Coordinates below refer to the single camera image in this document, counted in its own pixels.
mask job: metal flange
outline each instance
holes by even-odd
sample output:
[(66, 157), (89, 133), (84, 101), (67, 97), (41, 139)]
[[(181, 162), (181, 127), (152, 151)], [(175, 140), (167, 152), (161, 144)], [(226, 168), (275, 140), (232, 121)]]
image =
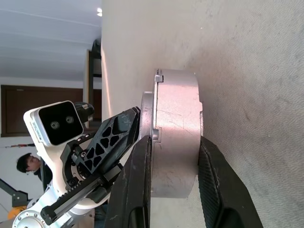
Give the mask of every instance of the metal flange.
[(40, 213), (34, 210), (25, 210), (16, 217), (13, 228), (46, 228), (48, 225), (42, 219)]
[(194, 74), (158, 69), (142, 99), (140, 135), (152, 136), (152, 197), (186, 198), (198, 174), (202, 103)]

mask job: person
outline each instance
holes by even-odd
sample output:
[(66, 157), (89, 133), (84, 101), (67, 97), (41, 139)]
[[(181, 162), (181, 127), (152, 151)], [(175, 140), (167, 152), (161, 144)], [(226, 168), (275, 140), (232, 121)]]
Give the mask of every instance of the person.
[[(46, 182), (49, 184), (52, 181), (53, 174), (51, 169), (45, 165), (46, 169)], [(31, 155), (31, 153), (27, 153), (21, 156), (17, 160), (17, 170), (26, 173), (26, 172), (33, 172), (34, 175), (38, 176), (41, 179), (41, 161), (39, 158), (36, 158)], [(75, 224), (73, 228), (89, 228), (94, 225), (94, 228), (103, 228), (105, 225), (105, 217), (107, 212), (107, 205), (100, 205), (90, 211), (82, 221), (78, 224)]]
[[(41, 161), (39, 158), (34, 157), (31, 153), (24, 154), (17, 160), (17, 170), (23, 173), (33, 172), (35, 176), (41, 179)], [(45, 179), (46, 184), (49, 184), (53, 179), (51, 169), (45, 166)]]

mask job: ceiling light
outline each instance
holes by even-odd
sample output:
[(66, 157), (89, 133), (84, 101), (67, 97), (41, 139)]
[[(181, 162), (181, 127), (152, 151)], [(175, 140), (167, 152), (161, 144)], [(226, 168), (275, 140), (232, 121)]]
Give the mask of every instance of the ceiling light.
[(102, 17), (103, 16), (103, 10), (101, 8), (97, 8), (97, 15)]

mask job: concrete wall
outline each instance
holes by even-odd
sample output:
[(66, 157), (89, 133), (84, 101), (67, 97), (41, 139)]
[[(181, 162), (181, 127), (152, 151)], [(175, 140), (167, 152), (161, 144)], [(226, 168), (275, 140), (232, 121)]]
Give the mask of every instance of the concrete wall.
[[(265, 228), (304, 224), (304, 1), (104, 0), (103, 118), (141, 104), (157, 67), (196, 72), (204, 134)], [(152, 228), (204, 227), (198, 186), (152, 199)]]

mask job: black hair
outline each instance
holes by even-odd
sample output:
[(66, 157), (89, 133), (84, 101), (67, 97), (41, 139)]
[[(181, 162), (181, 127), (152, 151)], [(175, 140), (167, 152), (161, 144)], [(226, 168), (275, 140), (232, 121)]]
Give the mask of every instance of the black hair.
[(17, 161), (17, 170), (20, 172), (27, 172), (28, 166), (28, 158), (30, 157), (31, 153), (24, 154), (23, 156), (19, 157)]

